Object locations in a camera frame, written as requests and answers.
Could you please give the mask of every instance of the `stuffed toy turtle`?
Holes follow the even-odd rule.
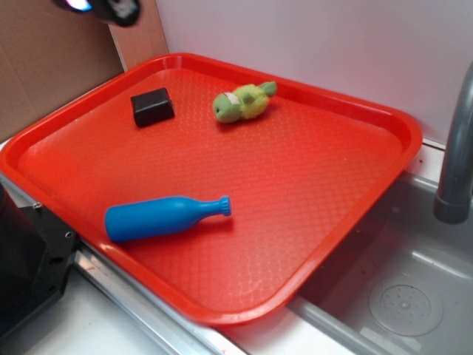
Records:
[[[223,124],[255,118],[266,110],[269,97],[273,97],[276,91],[276,82],[268,81],[259,86],[248,84],[233,92],[224,92],[214,100],[214,114]]]

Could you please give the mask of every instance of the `white wall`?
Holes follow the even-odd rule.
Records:
[[[473,61],[473,0],[156,0],[190,52],[401,109],[446,142]]]

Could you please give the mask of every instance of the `brown cardboard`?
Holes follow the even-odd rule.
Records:
[[[0,142],[123,72],[109,28],[50,0],[0,5]]]
[[[168,53],[156,2],[140,0],[140,4],[140,18],[134,26],[110,27],[125,70],[135,67],[146,59]]]

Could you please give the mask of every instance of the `tray rim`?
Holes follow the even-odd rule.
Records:
[[[402,111],[338,92],[312,87],[286,78],[280,78],[275,75],[268,75],[256,70],[250,70],[234,64],[206,58],[200,55],[174,53],[158,56],[143,62],[132,70],[120,74],[116,78],[113,78],[87,94],[82,95],[15,135],[5,145],[3,150],[0,151],[0,170],[11,179],[11,181],[17,184],[20,189],[23,189],[36,200],[40,200],[45,204],[45,206],[48,206],[50,209],[55,211],[59,217],[65,220],[70,220],[71,218],[74,220],[71,213],[58,203],[58,201],[48,195],[47,192],[42,191],[39,186],[36,186],[31,182],[31,180],[28,180],[27,177],[23,176],[23,174],[18,170],[15,170],[14,162],[17,161],[21,154],[26,152],[26,150],[34,143],[41,141],[50,133],[66,126],[73,119],[81,115],[75,113],[73,118],[71,118],[67,115],[69,110],[82,110],[85,113],[89,110],[85,110],[85,106],[89,107],[91,104],[98,106],[115,95],[117,90],[121,92],[127,89],[131,84],[139,82],[147,76],[156,73],[158,70],[180,68],[192,70],[196,69],[196,66],[204,66],[206,70],[212,67],[219,67],[221,71],[226,72],[229,76],[238,73],[244,79],[240,82],[235,82],[234,77],[232,76],[231,81],[236,85],[247,84],[250,81],[257,82],[275,80],[279,86],[278,95],[283,98],[292,99],[292,101],[301,104],[311,104],[311,106],[314,106],[313,100],[314,97],[317,97],[319,104],[322,105],[322,107],[317,106],[318,108],[357,121],[362,121],[366,124],[378,126],[393,133],[394,136],[398,138],[403,147],[401,155],[391,165],[391,167],[382,174],[376,183],[371,186],[368,193],[357,202],[355,208],[343,218],[330,234],[346,235],[402,173],[404,168],[417,155],[422,145],[422,132],[420,127],[415,122],[414,118]],[[375,122],[370,121],[370,114],[371,117],[376,117],[374,120]],[[385,118],[391,119],[380,120],[378,118],[380,114]],[[330,250],[333,250],[344,239],[344,237],[338,238],[336,244],[333,245],[333,239],[329,241],[329,238],[326,238],[318,249],[315,250],[301,266],[299,266],[293,276],[266,301],[241,310],[239,313],[225,313],[200,306],[195,300],[184,294],[180,289],[174,287],[162,277],[159,277],[159,275],[156,275],[139,262],[129,257],[129,255],[123,252],[120,247],[107,248],[106,246],[95,246],[89,240],[93,239],[93,236],[96,233],[100,233],[96,227],[89,224],[87,228],[83,228],[83,231],[79,230],[79,232],[82,232],[81,237],[91,245],[93,249],[97,250],[98,253],[102,254],[105,258],[110,259],[118,267],[124,269],[127,274],[133,276],[138,282],[147,287],[147,289],[159,297],[161,297],[160,293],[166,293],[168,296],[163,297],[163,299],[173,305],[177,310],[198,322],[215,326],[249,322],[282,307],[303,284],[300,280],[306,280],[316,270],[317,266],[323,263],[325,257],[328,256],[322,255],[322,258],[319,259],[321,256],[319,254],[321,253],[320,251],[318,253],[317,250],[323,249],[324,244],[330,244],[332,246]]]

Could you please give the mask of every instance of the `sink basin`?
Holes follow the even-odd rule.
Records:
[[[291,307],[357,354],[473,354],[473,217],[438,222],[436,188],[403,173]]]

